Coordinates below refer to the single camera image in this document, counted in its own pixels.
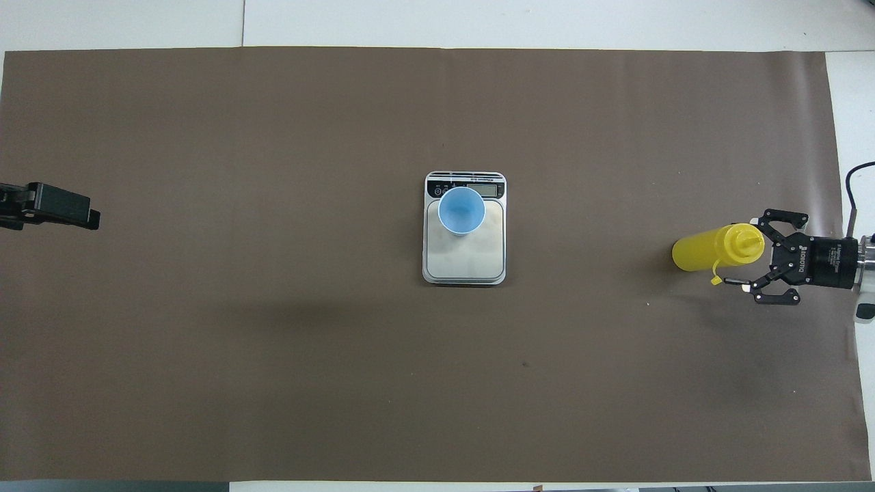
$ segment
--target blue plastic cup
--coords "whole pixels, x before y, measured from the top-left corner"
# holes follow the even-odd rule
[[[487,216],[480,193],[467,186],[456,186],[444,193],[437,204],[437,217],[455,235],[471,234]]]

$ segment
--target yellow bottle cap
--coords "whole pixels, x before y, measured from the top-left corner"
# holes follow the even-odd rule
[[[766,240],[751,224],[733,224],[724,237],[724,253],[730,264],[751,264],[760,259]]]

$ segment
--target digital kitchen scale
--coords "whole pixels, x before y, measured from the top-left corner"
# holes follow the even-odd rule
[[[438,219],[443,193],[468,186],[480,193],[486,218],[468,235],[454,235]],[[508,181],[498,172],[435,171],[425,177],[423,277],[433,284],[496,285],[507,266]]]

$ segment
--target brown paper backdrop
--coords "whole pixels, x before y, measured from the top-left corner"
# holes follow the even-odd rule
[[[0,478],[869,479],[847,291],[673,267],[841,234],[822,53],[7,53]],[[508,275],[421,277],[423,178],[508,179]],[[763,263],[739,274],[759,274]]]

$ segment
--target black cable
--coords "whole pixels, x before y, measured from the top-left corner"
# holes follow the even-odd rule
[[[848,200],[850,201],[850,218],[848,219],[848,234],[845,237],[853,237],[854,235],[854,222],[857,221],[857,203],[854,201],[854,193],[851,192],[851,175],[854,172],[857,172],[865,167],[871,167],[875,165],[875,161],[867,162],[865,164],[858,165],[857,167],[848,171],[847,174],[844,175],[844,190],[848,192]]]

